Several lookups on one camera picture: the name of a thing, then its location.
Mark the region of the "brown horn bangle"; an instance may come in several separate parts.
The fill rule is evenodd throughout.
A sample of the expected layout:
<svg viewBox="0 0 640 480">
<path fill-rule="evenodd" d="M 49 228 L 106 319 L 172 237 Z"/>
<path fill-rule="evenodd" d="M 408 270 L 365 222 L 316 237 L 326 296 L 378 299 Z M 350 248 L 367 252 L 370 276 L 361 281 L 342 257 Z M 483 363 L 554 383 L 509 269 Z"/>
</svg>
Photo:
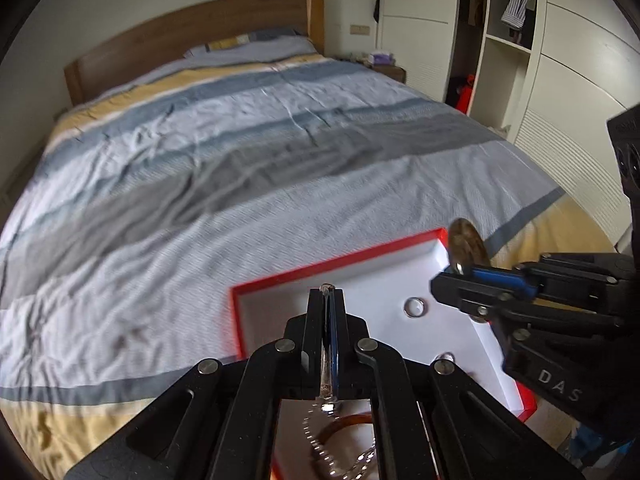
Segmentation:
<svg viewBox="0 0 640 480">
<path fill-rule="evenodd" d="M 480 233 L 468 219 L 457 218 L 450 223 L 448 259 L 450 269 L 455 274 L 470 275 L 476 266 L 491 267 Z"/>
</svg>

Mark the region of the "beige wall switch plate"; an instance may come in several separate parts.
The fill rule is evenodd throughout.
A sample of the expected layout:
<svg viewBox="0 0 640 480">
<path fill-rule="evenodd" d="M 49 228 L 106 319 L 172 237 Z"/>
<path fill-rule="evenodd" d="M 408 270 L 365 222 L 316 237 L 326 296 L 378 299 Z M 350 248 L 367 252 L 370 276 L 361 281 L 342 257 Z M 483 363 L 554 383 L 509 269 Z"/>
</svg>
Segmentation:
<svg viewBox="0 0 640 480">
<path fill-rule="evenodd" d="M 368 25 L 351 24 L 349 26 L 349 33 L 354 36 L 369 36 L 370 30 Z"/>
</svg>

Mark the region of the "amber orange bangle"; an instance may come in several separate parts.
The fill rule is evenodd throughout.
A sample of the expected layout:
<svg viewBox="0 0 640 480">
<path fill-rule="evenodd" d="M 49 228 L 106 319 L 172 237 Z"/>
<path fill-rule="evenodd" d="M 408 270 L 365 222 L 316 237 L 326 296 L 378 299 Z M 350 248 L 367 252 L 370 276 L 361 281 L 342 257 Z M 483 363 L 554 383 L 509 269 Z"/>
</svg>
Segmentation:
<svg viewBox="0 0 640 480">
<path fill-rule="evenodd" d="M 373 418 L 370 412 L 350 414 L 337 417 L 329 425 L 322 428 L 318 434 L 307 432 L 311 469 L 317 479 L 367 479 L 378 468 L 375 441 L 360 452 L 356 460 L 347 468 L 340 465 L 337 458 L 326 446 L 333 437 L 340 432 L 358 426 L 372 426 Z"/>
</svg>

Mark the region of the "grey blue pillow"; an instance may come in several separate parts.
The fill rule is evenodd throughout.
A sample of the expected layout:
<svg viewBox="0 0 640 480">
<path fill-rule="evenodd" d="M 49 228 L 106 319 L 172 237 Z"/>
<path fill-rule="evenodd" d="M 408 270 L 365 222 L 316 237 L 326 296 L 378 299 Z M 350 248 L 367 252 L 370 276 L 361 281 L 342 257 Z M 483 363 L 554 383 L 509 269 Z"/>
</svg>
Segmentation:
<svg viewBox="0 0 640 480">
<path fill-rule="evenodd" d="M 187 50 L 183 57 L 204 66 L 221 67 L 276 62 L 295 55 L 317 53 L 309 38 L 292 27 L 279 27 L 209 41 Z"/>
</svg>

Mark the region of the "wooden headboard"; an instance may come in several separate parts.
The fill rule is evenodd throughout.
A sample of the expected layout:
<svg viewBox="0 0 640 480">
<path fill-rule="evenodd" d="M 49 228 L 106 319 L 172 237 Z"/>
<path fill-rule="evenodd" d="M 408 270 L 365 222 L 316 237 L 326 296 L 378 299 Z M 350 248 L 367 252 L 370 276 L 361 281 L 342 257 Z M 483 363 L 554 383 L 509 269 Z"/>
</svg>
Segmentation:
<svg viewBox="0 0 640 480">
<path fill-rule="evenodd" d="M 206 42 L 292 27 L 324 51 L 324 0 L 210 0 L 152 18 L 102 42 L 64 68 L 73 106 L 181 58 Z"/>
</svg>

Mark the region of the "hanging striped shirt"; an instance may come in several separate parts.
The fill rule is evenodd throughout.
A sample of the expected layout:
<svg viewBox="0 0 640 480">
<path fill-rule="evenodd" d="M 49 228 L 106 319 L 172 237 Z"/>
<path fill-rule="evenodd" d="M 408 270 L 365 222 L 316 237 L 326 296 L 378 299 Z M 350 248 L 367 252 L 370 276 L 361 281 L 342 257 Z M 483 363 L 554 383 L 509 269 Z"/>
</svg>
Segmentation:
<svg viewBox="0 0 640 480">
<path fill-rule="evenodd" d="M 529 0 L 509 0 L 501 21 L 512 29 L 520 30 L 525 22 L 528 2 Z"/>
</svg>

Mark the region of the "red object on wardrobe floor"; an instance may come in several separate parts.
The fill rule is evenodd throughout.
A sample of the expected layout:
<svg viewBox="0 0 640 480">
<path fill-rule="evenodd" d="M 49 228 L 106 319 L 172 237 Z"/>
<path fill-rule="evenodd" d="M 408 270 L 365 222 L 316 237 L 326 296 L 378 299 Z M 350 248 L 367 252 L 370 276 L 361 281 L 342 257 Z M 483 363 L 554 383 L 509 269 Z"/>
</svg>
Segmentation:
<svg viewBox="0 0 640 480">
<path fill-rule="evenodd" d="M 475 84 L 475 75 L 460 76 L 456 84 L 456 109 L 466 114 L 471 104 L 472 93 Z"/>
</svg>

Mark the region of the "striped blue yellow duvet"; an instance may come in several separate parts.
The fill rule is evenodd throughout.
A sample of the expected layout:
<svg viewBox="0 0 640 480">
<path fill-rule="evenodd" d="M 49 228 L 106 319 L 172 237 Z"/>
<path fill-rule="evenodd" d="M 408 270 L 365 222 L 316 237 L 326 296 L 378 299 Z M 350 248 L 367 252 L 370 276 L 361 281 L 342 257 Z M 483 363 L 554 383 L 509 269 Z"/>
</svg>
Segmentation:
<svg viewBox="0 0 640 480">
<path fill-rule="evenodd" d="M 189 367 L 234 351 L 231 286 L 473 222 L 491 260 L 608 252 L 525 153 L 318 54 L 185 60 L 56 125 L 1 234 L 1 411 L 59 479 Z"/>
</svg>

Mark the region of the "wooden nightstand with items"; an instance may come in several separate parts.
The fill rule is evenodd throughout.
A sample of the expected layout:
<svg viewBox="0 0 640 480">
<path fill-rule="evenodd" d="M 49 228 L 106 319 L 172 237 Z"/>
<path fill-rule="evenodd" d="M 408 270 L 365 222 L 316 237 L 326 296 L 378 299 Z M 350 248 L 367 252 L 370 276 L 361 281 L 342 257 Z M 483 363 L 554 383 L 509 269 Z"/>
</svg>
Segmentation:
<svg viewBox="0 0 640 480">
<path fill-rule="evenodd" d="M 342 56 L 341 60 L 366 66 L 402 84 L 407 81 L 406 70 L 396 64 L 391 54 L 349 53 Z"/>
</svg>

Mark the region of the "white wardrobe with shelves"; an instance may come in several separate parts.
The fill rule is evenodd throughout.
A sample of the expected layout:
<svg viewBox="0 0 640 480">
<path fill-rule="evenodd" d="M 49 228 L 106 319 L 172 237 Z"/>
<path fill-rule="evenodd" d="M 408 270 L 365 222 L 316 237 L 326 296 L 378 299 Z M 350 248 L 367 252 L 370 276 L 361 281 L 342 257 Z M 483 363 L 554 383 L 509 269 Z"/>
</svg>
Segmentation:
<svg viewBox="0 0 640 480">
<path fill-rule="evenodd" d="M 631 229 L 606 124 L 639 102 L 639 37 L 615 0 L 378 0 L 376 43 L 408 83 L 456 104 L 475 75 L 471 118 L 529 155 L 611 242 Z"/>
</svg>

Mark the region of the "red gift box white interior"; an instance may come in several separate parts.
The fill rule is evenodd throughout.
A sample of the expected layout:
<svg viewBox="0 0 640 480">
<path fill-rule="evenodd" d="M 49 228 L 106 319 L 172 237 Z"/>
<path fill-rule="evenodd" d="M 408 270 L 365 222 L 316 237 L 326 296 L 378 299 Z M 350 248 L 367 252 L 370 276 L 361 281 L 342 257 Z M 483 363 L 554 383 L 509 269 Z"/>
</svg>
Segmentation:
<svg viewBox="0 0 640 480">
<path fill-rule="evenodd" d="M 512 414 L 529 419 L 537 408 L 535 397 L 503 373 L 489 326 L 439 304 L 431 295 L 430 281 L 447 263 L 446 236 L 433 230 L 236 285 L 230 290 L 230 306 L 239 356 L 246 358 L 281 338 L 286 322 L 306 312 L 309 291 L 329 283 L 343 291 L 346 312 L 363 318 L 372 338 L 424 364 L 439 353 L 453 353 L 457 366 Z M 343 416 L 371 411 L 366 400 L 347 401 L 336 410 Z M 283 402 L 273 478 L 314 478 L 307 432 L 318 434 L 334 420 L 324 408 L 308 402 Z M 340 432 L 326 446 L 347 468 L 372 441 L 373 427 L 358 426 Z"/>
</svg>

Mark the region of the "large thin silver bangle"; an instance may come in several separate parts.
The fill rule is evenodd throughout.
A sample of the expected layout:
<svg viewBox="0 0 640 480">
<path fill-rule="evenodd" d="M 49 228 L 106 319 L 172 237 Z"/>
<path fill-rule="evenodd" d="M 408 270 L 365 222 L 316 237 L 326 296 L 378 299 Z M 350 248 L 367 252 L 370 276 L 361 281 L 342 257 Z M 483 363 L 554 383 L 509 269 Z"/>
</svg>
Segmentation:
<svg viewBox="0 0 640 480">
<path fill-rule="evenodd" d="M 332 379 L 332 302 L 334 299 L 334 286 L 323 283 L 320 288 L 323 304 L 323 325 L 321 336 L 321 379 L 320 398 L 330 402 L 334 398 Z"/>
</svg>

